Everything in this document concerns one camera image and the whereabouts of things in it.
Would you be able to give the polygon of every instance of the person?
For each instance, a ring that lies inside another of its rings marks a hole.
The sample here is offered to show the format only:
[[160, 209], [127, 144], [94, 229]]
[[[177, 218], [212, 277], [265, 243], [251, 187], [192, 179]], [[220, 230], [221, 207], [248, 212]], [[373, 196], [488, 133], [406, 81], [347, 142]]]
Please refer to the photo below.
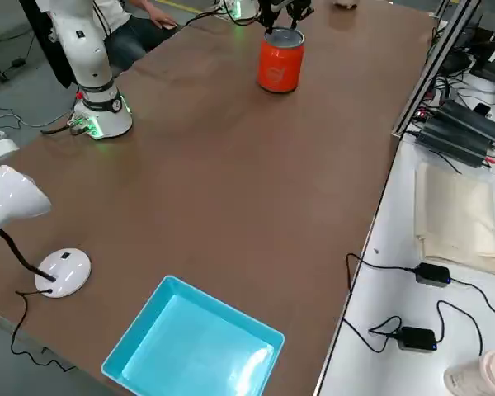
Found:
[[129, 0], [145, 10], [149, 19], [137, 18], [125, 11], [120, 0], [94, 0], [93, 20], [101, 36], [115, 73], [127, 70], [149, 51], [172, 37], [179, 28], [166, 12], [149, 0]]

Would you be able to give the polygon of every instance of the person's hand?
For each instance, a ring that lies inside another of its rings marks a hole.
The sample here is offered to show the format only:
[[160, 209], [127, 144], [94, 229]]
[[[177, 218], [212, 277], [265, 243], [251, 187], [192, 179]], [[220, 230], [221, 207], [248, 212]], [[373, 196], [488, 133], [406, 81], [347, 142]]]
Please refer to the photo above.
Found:
[[150, 15], [150, 20], [157, 27], [165, 27], [167, 29], [172, 29], [173, 27], [177, 26], [176, 21], [174, 21], [170, 15], [168, 15], [166, 12], [163, 12], [159, 8], [156, 8], [152, 4], [150, 5], [150, 7], [148, 7], [147, 11], [148, 14]]

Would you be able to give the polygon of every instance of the blue plastic tray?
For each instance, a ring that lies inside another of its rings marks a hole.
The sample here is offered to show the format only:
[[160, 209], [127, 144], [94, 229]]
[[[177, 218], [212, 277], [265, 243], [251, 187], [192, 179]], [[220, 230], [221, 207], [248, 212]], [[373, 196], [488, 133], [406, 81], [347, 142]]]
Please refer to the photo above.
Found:
[[284, 336], [166, 276], [102, 365], [141, 396], [262, 394]]

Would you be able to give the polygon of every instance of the brown table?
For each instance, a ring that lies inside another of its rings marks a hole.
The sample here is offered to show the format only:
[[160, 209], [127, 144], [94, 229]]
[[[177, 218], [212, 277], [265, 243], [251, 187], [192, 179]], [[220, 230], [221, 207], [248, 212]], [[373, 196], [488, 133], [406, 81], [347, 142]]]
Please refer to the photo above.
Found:
[[[120, 76], [128, 134], [40, 138], [8, 161], [54, 205], [7, 226], [26, 257], [77, 247], [93, 265], [77, 294], [31, 298], [31, 336], [108, 383], [101, 363], [173, 274], [285, 334], [265, 394], [314, 391], [432, 27], [388, 2], [314, 5], [294, 93], [256, 85], [260, 26], [209, 18]], [[0, 315], [17, 322], [13, 291], [33, 289], [0, 240]]]

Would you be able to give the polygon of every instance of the red can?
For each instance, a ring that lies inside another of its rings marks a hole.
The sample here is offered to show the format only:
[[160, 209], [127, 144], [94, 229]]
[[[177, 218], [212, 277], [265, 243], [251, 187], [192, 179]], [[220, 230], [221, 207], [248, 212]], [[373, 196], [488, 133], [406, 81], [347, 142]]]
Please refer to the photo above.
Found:
[[266, 33], [261, 45], [258, 83], [270, 92], [291, 92], [299, 84], [303, 62], [304, 35], [287, 27]]

